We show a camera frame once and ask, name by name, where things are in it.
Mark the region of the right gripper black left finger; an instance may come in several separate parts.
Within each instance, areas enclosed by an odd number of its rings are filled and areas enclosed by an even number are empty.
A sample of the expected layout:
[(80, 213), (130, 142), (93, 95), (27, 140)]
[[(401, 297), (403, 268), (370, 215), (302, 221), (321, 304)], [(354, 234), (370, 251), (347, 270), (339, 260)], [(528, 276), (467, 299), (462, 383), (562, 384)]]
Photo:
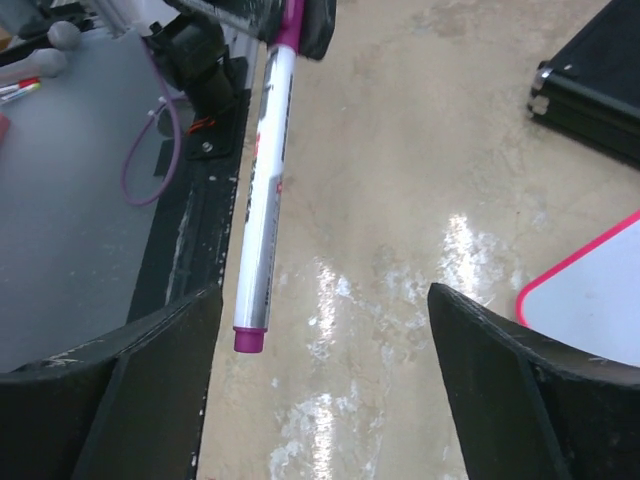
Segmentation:
[(211, 285), (2, 374), (2, 478), (189, 478), (221, 309)]

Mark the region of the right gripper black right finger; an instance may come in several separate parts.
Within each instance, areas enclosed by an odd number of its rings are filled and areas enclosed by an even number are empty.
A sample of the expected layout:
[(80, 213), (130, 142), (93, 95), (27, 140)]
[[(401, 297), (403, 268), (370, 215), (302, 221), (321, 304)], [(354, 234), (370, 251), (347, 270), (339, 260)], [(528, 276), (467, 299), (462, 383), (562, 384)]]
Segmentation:
[(428, 310), (471, 479), (636, 479), (639, 370), (434, 283)]

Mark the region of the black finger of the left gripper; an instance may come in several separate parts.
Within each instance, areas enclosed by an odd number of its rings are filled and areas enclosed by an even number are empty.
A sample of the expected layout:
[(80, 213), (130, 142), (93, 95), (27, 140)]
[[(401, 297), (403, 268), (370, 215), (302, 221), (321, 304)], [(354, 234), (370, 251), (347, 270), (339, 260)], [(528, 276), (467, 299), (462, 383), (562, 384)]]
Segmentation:
[(336, 0), (305, 0), (299, 54), (322, 61), (329, 49), (336, 24)]
[(198, 13), (257, 40), (273, 40), (285, 11), (282, 0), (169, 0), (181, 13)]

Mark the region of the purple capped whiteboard marker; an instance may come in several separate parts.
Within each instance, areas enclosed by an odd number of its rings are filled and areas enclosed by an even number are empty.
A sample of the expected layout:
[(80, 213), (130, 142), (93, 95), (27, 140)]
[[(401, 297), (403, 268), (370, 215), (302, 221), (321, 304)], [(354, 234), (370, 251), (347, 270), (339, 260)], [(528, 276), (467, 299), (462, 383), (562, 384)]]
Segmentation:
[(234, 350), (260, 353), (268, 330), (286, 140), (304, 3), (288, 1), (268, 48), (234, 313)]

